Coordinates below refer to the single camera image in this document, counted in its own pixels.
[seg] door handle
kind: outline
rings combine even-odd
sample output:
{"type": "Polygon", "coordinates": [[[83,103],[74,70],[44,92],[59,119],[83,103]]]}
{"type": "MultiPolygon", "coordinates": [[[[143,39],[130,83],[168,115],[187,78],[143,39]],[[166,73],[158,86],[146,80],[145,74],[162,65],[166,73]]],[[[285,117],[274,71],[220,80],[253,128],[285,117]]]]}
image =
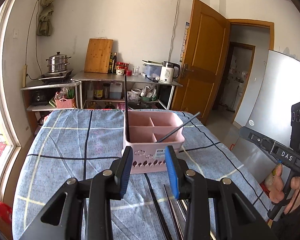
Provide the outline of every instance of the door handle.
{"type": "Polygon", "coordinates": [[[187,71],[189,71],[189,72],[193,72],[193,70],[190,70],[190,69],[188,69],[188,64],[187,63],[185,63],[184,65],[183,65],[183,69],[182,69],[182,77],[183,78],[185,78],[186,77],[186,72],[187,71]]]}

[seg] light switch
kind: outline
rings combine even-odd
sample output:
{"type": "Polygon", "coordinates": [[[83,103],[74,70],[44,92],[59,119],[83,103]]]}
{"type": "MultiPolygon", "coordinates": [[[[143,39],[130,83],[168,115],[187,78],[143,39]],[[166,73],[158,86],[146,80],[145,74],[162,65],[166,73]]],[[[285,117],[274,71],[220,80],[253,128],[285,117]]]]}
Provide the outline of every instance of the light switch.
{"type": "Polygon", "coordinates": [[[13,29],[13,38],[18,38],[19,30],[13,29]]]}

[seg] plastic jug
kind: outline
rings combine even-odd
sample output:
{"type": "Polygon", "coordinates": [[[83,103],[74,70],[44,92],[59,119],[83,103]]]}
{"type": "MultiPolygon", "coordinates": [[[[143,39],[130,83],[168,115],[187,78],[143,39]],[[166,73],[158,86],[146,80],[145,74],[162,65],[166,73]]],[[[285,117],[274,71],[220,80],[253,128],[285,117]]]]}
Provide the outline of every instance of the plastic jug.
{"type": "Polygon", "coordinates": [[[122,83],[111,82],[110,84],[110,99],[121,99],[122,95],[122,83]]]}

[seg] wooden cutting board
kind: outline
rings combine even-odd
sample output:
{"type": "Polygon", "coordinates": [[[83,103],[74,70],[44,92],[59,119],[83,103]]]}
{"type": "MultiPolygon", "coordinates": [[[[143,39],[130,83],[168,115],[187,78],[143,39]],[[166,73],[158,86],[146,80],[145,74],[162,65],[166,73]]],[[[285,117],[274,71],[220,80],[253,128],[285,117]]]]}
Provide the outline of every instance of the wooden cutting board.
{"type": "Polygon", "coordinates": [[[112,44],[113,40],[90,39],[84,71],[108,73],[112,44]]]}

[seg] metal screw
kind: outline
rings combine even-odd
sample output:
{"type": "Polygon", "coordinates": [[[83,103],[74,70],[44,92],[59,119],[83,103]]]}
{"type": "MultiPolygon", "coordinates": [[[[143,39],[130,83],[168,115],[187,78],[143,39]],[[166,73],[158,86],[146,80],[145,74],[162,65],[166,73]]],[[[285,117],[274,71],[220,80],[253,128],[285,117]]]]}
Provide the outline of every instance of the metal screw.
{"type": "Polygon", "coordinates": [[[103,176],[110,176],[110,175],[112,175],[112,171],[111,170],[104,170],[102,174],[103,174],[103,176]]]}
{"type": "Polygon", "coordinates": [[[229,179],[229,178],[223,178],[222,179],[222,183],[226,184],[226,185],[230,185],[231,184],[231,179],[229,179]]]}
{"type": "Polygon", "coordinates": [[[186,175],[188,175],[188,176],[194,176],[195,175],[195,171],[194,170],[187,170],[186,171],[186,175]]]}
{"type": "Polygon", "coordinates": [[[76,179],[75,178],[70,178],[70,179],[67,179],[67,184],[68,185],[72,185],[76,182],[76,179]]]}

